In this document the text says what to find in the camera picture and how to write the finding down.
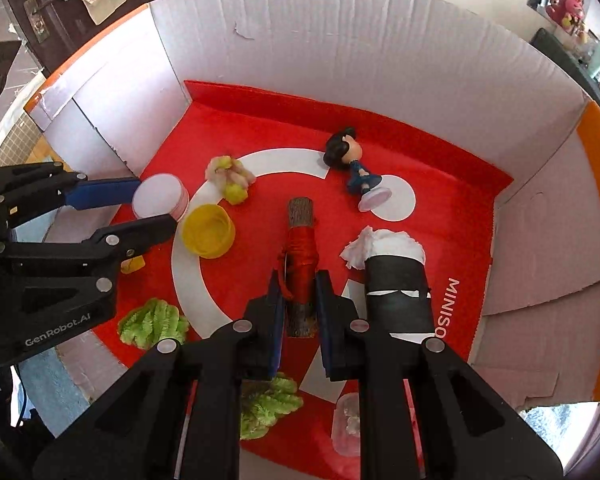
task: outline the red dragon toy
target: red dragon toy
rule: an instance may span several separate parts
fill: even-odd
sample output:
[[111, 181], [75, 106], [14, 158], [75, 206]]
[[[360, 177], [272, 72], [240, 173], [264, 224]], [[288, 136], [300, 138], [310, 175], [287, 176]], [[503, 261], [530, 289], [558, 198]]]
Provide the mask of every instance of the red dragon toy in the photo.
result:
[[583, 4], [584, 0], [559, 0], [557, 4], [551, 4], [551, 6], [547, 7], [546, 13], [555, 23], [567, 28], [564, 26], [565, 18], [569, 23], [571, 23], [572, 18], [584, 19]]

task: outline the black tape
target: black tape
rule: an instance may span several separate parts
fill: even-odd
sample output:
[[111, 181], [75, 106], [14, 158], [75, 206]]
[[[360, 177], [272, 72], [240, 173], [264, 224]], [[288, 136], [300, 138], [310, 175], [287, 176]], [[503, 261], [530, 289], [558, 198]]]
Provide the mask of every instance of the black tape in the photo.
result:
[[429, 291], [424, 265], [405, 256], [380, 254], [365, 261], [365, 288], [378, 290], [417, 290], [421, 296]]
[[[381, 254], [365, 261], [366, 315], [369, 322], [382, 325], [392, 333], [432, 333], [431, 298], [424, 265], [405, 256]], [[369, 292], [394, 290], [379, 296]], [[419, 298], [401, 290], [417, 290]]]

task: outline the brown door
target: brown door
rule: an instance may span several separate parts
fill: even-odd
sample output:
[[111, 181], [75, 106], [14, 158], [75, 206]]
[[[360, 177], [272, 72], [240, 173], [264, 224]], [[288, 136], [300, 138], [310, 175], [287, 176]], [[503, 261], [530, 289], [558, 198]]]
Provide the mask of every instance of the brown door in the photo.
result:
[[34, 14], [34, 21], [40, 17], [43, 22], [42, 36], [39, 41], [27, 15], [26, 7], [31, 9], [32, 0], [8, 0], [11, 9], [27, 37], [29, 48], [33, 51], [49, 76], [71, 54], [101, 30], [121, 18], [128, 12], [152, 0], [127, 0], [119, 6], [103, 23], [95, 25], [82, 0], [35, 0], [40, 8]]

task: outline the green fuzzy hair clip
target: green fuzzy hair clip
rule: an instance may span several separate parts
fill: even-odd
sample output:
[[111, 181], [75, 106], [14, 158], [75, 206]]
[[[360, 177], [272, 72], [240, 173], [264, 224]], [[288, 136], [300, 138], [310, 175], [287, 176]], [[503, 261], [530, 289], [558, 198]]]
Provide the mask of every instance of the green fuzzy hair clip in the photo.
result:
[[271, 381], [244, 381], [240, 404], [240, 438], [253, 440], [267, 434], [279, 418], [302, 407], [296, 382], [279, 372]]
[[173, 338], [184, 343], [189, 322], [177, 306], [151, 298], [144, 306], [133, 309], [118, 323], [120, 341], [148, 350], [162, 339]]

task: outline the figurine base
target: figurine base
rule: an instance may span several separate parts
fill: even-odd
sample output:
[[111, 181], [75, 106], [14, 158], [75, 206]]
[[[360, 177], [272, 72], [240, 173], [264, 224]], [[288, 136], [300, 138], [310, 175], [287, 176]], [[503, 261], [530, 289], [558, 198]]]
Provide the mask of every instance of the figurine base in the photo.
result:
[[361, 212], [371, 211], [373, 208], [382, 205], [391, 198], [391, 190], [387, 187], [375, 187], [371, 191], [367, 191], [360, 202], [358, 203], [358, 209]]

